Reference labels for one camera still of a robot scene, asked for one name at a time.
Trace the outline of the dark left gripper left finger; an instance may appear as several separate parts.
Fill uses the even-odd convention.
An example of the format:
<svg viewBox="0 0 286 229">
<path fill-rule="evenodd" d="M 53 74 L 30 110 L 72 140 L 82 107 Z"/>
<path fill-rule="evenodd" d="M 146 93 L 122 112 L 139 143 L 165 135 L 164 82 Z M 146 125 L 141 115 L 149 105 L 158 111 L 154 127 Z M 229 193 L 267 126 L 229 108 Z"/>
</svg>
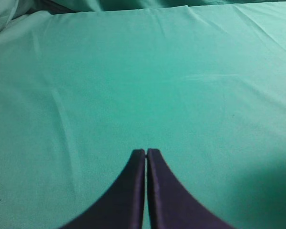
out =
<svg viewBox="0 0 286 229">
<path fill-rule="evenodd" d="M 140 229 L 145 198 L 145 151 L 133 150 L 107 191 L 63 229 Z"/>
</svg>

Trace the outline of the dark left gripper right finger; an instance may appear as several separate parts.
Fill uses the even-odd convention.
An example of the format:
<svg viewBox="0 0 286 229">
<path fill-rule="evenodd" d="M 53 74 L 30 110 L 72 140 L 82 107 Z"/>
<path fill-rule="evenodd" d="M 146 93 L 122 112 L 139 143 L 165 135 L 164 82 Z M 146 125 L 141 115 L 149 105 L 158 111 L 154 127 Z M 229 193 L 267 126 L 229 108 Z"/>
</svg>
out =
<svg viewBox="0 0 286 229">
<path fill-rule="evenodd" d="M 180 183 L 161 151 L 147 151 L 147 199 L 152 229 L 231 229 Z"/>
</svg>

